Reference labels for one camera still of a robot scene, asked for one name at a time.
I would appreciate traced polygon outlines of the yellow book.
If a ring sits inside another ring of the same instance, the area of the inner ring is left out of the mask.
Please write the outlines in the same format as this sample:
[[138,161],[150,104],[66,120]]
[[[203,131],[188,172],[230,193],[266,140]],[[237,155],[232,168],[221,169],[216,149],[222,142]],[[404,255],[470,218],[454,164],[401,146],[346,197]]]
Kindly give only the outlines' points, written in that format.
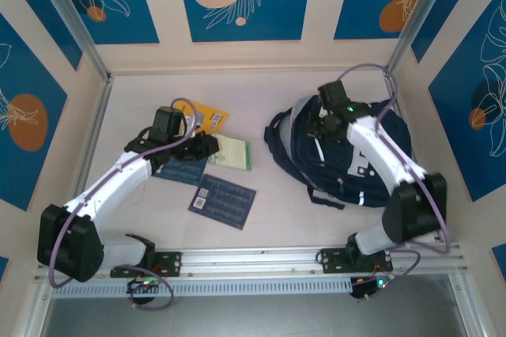
[[[191,103],[194,105],[196,112],[201,112],[204,115],[204,123],[198,132],[204,131],[207,134],[219,134],[221,128],[228,120],[229,114],[220,109],[193,100]],[[189,105],[181,100],[175,101],[172,107],[182,111],[185,116],[193,113]]]

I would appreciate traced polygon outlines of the long aluminium base rail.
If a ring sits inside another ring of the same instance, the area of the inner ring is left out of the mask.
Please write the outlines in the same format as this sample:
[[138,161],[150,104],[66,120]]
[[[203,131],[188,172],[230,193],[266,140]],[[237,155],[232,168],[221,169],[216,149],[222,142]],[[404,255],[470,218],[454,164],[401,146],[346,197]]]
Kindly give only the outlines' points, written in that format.
[[[454,274],[467,272],[460,247],[456,244],[447,255],[428,247],[409,245],[387,251],[395,276],[409,272],[414,275]],[[181,249],[182,265],[178,277],[166,278],[291,278],[315,275],[369,276],[370,273],[324,274],[316,261],[322,247],[299,248],[222,248]]]

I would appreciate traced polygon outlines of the navy blue backpack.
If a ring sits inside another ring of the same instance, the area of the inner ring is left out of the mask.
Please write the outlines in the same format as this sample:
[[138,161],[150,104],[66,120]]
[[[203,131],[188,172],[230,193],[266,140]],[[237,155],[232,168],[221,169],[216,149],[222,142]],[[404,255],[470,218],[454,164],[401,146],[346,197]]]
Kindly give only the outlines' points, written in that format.
[[312,203],[339,210],[350,205],[378,208],[392,198],[415,195],[414,183],[407,182],[389,192],[368,156],[349,141],[309,136],[310,115],[322,110],[318,96],[304,97],[278,113],[264,131],[274,161],[306,187]]

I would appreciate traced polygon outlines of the green notepad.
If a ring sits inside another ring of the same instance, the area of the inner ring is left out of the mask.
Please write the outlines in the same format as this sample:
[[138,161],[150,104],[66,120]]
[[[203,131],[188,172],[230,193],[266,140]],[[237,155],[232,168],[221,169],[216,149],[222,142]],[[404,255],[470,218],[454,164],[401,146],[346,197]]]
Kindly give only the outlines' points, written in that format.
[[220,134],[212,134],[218,142],[219,150],[208,157],[207,162],[231,169],[251,171],[251,143]]

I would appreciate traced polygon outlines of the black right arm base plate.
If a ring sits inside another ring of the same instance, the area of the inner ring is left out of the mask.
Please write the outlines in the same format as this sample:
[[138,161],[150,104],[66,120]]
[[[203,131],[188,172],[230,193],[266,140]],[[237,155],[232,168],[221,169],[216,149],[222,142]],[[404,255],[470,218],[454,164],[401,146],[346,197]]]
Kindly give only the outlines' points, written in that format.
[[393,271],[391,257],[385,251],[363,255],[353,248],[322,248],[315,258],[322,266],[324,274]]

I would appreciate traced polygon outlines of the aluminium side rail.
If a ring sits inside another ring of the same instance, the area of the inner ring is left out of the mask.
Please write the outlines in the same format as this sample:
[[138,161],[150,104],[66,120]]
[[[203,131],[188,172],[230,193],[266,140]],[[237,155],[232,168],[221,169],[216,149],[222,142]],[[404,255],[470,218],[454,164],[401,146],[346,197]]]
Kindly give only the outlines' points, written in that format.
[[[391,96],[391,107],[404,120],[410,133],[410,159],[416,165],[426,169],[422,159],[420,158],[421,150],[419,149],[420,144],[418,143],[420,142],[420,135],[415,121],[415,116],[417,114],[413,111],[412,104],[409,101],[406,101],[406,99],[402,96],[402,93],[399,91],[400,86],[398,80],[392,72],[386,70],[386,72],[383,73],[383,76]],[[412,215],[414,220],[419,219],[422,222],[422,226],[418,226],[417,228],[419,230],[422,230],[423,228],[428,229],[429,226],[434,225],[436,229],[429,232],[429,234],[433,234],[432,242],[446,244],[446,233],[441,229],[441,225],[429,200],[417,181],[414,181],[412,185],[414,187],[414,200],[412,201],[414,210],[412,211]]]
[[77,178],[74,183],[74,189],[70,195],[71,199],[78,197],[85,190],[85,185],[89,177],[89,171],[93,162],[93,156],[96,150],[96,145],[104,121],[104,116],[107,110],[114,80],[114,76],[110,75],[102,88],[96,110],[93,114],[89,134],[84,144],[84,154],[77,171]]

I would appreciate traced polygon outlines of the navy blue printed booklet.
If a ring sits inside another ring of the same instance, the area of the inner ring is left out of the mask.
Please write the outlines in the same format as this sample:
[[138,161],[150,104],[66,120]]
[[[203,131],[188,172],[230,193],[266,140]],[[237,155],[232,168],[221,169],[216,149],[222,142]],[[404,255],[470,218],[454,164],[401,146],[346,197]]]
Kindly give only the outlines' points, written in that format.
[[198,186],[205,171],[207,160],[182,162],[171,159],[153,175],[157,178],[171,180],[182,184]]
[[204,174],[188,210],[242,230],[255,196],[255,190]]

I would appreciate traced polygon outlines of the aluminium frame post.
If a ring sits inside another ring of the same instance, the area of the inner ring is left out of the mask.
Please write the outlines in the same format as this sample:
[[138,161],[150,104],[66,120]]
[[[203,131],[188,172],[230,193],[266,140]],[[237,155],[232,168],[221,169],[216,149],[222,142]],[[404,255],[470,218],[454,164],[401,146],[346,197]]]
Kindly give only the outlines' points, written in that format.
[[71,0],[50,0],[75,42],[88,59],[89,64],[95,70],[98,77],[108,82],[110,73],[103,59],[100,57],[93,38],[85,27],[83,20],[75,9]]
[[393,74],[409,51],[411,44],[424,24],[436,0],[417,0],[404,29],[401,31],[395,49],[387,63],[387,69]]

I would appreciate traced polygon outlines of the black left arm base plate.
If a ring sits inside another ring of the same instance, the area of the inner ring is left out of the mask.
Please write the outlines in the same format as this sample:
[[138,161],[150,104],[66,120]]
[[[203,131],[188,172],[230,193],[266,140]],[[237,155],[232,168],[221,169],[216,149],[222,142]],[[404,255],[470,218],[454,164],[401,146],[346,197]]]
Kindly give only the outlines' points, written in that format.
[[[182,255],[181,252],[149,252],[136,267],[147,269],[161,277],[178,277]],[[112,278],[134,278],[141,274],[139,271],[120,267],[110,270]]]

